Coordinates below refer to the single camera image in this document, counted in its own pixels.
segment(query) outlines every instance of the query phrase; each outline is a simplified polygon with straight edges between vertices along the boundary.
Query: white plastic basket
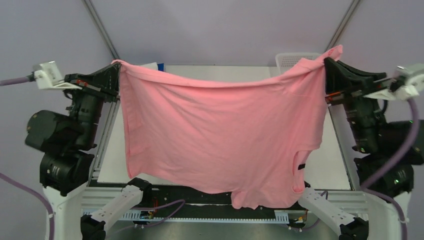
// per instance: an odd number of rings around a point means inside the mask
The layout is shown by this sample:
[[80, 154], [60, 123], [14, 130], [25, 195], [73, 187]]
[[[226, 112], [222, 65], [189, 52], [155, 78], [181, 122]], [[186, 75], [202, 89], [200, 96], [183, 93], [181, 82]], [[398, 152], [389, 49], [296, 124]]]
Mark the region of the white plastic basket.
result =
[[288, 52], [279, 53], [275, 56], [275, 61], [279, 72], [282, 74], [285, 71], [291, 69], [301, 58], [315, 60], [321, 54], [316, 52]]

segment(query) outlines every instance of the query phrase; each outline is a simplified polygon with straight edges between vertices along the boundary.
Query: metal post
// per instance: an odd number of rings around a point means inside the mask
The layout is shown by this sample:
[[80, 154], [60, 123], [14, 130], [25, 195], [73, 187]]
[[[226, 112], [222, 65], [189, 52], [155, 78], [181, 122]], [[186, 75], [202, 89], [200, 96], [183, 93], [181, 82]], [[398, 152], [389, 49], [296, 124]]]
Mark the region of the metal post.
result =
[[350, 4], [349, 8], [347, 9], [346, 13], [344, 14], [340, 24], [338, 25], [336, 31], [334, 32], [334, 35], [332, 36], [330, 42], [327, 45], [327, 48], [325, 51], [328, 51], [329, 49], [333, 48], [337, 41], [342, 36], [343, 32], [346, 29], [346, 26], [350, 22], [352, 16], [354, 15], [355, 11], [357, 10], [358, 6], [361, 4], [362, 0], [353, 0]]
[[94, 7], [94, 4], [91, 0], [82, 0], [82, 3], [87, 8], [88, 13], [90, 14], [95, 26], [97, 27], [101, 37], [104, 40], [104, 43], [106, 43], [107, 47], [109, 48], [110, 54], [112, 54], [112, 57], [114, 59], [120, 59], [117, 50], [115, 49], [114, 44], [111, 41], [111, 38], [108, 35], [108, 32], [105, 29], [105, 26], [103, 26], [102, 21], [100, 20], [99, 15], [97, 14], [96, 8]]

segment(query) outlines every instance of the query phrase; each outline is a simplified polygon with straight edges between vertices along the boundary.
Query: gray floor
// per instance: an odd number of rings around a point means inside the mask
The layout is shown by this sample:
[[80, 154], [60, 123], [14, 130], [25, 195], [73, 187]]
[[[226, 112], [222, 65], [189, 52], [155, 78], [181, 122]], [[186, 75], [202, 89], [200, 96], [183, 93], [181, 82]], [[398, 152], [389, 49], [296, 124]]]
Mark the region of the gray floor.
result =
[[[315, 216], [309, 217], [309, 224]], [[119, 221], [109, 231], [130, 226], [130, 221]], [[337, 240], [332, 230], [320, 222], [314, 229], [304, 232], [288, 230], [278, 224], [250, 223], [196, 223], [164, 222], [152, 228], [131, 228], [108, 235], [107, 240]]]

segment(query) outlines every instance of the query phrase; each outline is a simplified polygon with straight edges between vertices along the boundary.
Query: cable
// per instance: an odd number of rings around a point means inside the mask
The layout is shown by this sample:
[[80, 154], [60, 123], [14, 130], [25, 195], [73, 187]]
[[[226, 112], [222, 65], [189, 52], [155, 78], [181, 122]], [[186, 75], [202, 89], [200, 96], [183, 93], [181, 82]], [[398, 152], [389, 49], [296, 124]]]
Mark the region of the cable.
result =
[[[160, 220], [158, 222], [155, 222], [153, 224], [149, 224], [149, 225], [141, 224], [141, 228], [149, 228], [149, 227], [154, 227], [156, 225], [159, 225], [159, 224], [165, 222], [166, 220], [168, 220], [169, 218], [171, 218], [175, 213], [178, 212], [178, 210], [180, 210], [184, 206], [184, 204], [186, 203], [186, 201], [184, 199], [180, 199], [180, 200], [176, 200], [176, 201], [167, 203], [167, 204], [162, 205], [162, 206], [157, 206], [157, 207], [133, 207], [131, 209], [133, 209], [133, 210], [141, 210], [141, 211], [153, 211], [153, 210], [157, 210], [157, 209], [163, 209], [163, 208], [172, 206], [172, 205], [177, 204], [177, 203], [181, 203], [181, 205], [177, 209], [175, 209], [175, 211], [173, 211], [171, 214], [169, 214], [167, 217], [165, 217], [164, 219], [162, 219], [162, 220]], [[131, 226], [123, 227], [123, 228], [115, 231], [114, 233], [112, 233], [108, 237], [106, 237], [106, 239], [108, 239], [111, 236], [113, 236], [113, 235], [115, 235], [117, 233], [120, 233], [120, 232], [122, 232], [124, 230], [138, 228], [139, 226], [140, 225], [135, 225], [135, 226], [134, 225], [131, 225]]]
[[393, 156], [391, 156], [390, 159], [380, 169], [378, 169], [373, 175], [371, 175], [367, 180], [365, 180], [360, 186], [362, 191], [375, 195], [393, 204], [393, 206], [397, 210], [397, 213], [399, 214], [399, 219], [401, 221], [400, 229], [401, 229], [402, 240], [408, 239], [408, 229], [407, 229], [407, 224], [405, 223], [406, 218], [405, 218], [404, 211], [402, 210], [402, 207], [393, 198], [387, 195], [384, 195], [382, 193], [370, 190], [368, 188], [372, 184], [374, 184], [378, 179], [383, 177], [388, 171], [390, 171], [390, 169], [392, 169], [402, 159], [402, 157], [409, 151], [411, 146], [414, 144], [415, 139], [417, 138], [418, 132], [420, 130], [420, 120], [419, 120], [417, 104], [412, 98], [408, 99], [407, 101], [409, 103], [409, 107], [412, 113], [412, 125], [410, 127], [409, 133], [405, 141], [402, 143], [399, 149], [393, 154]]
[[12, 178], [4, 175], [3, 173], [0, 172], [0, 179], [4, 180], [5, 182], [7, 182], [8, 184], [11, 184], [21, 190], [24, 190], [25, 192], [33, 195], [34, 197], [36, 197], [38, 200], [40, 200], [40, 202], [44, 205], [44, 207], [47, 209], [47, 213], [50, 217], [49, 220], [49, 233], [48, 233], [48, 239], [49, 240], [53, 240], [54, 236], [55, 236], [55, 215], [53, 213], [53, 208], [52, 206], [50, 206], [50, 203], [38, 192], [34, 191], [33, 189], [13, 180]]
[[387, 110], [387, 107], [389, 106], [389, 101], [387, 101], [387, 100], [383, 100], [383, 109], [381, 110], [381, 112], [383, 113], [383, 114], [385, 114], [386, 113], [386, 110]]
[[23, 84], [23, 83], [28, 83], [28, 82], [31, 82], [31, 78], [29, 78], [29, 76], [24, 76], [24, 77], [2, 80], [2, 81], [0, 81], [0, 86], [7, 86], [7, 85], [13, 85], [13, 84]]
[[[325, 190], [325, 191], [323, 191], [320, 195], [321, 195], [321, 197], [322, 196], [324, 196], [324, 194], [325, 194], [325, 200], [328, 200], [328, 198], [329, 198], [329, 191], [327, 191], [327, 190]], [[294, 230], [296, 230], [296, 231], [298, 231], [298, 232], [304, 232], [304, 231], [309, 231], [309, 230], [311, 230], [311, 229], [313, 229], [313, 228], [315, 228], [319, 223], [321, 222], [321, 219], [317, 219], [312, 225], [310, 225], [310, 226], [308, 226], [308, 227], [304, 227], [304, 228], [297, 228], [297, 227], [292, 227], [291, 229], [294, 229]]]

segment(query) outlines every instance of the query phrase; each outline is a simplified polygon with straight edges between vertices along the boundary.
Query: pink cloth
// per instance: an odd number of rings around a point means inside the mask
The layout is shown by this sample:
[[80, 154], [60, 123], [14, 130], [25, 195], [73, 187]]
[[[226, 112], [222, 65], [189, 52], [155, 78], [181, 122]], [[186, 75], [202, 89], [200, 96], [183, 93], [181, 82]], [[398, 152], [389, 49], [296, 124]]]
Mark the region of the pink cloth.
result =
[[305, 188], [298, 167], [322, 141], [323, 60], [341, 53], [337, 46], [282, 75], [242, 83], [116, 60], [129, 177], [145, 173], [209, 194], [232, 192], [236, 209], [292, 206]]

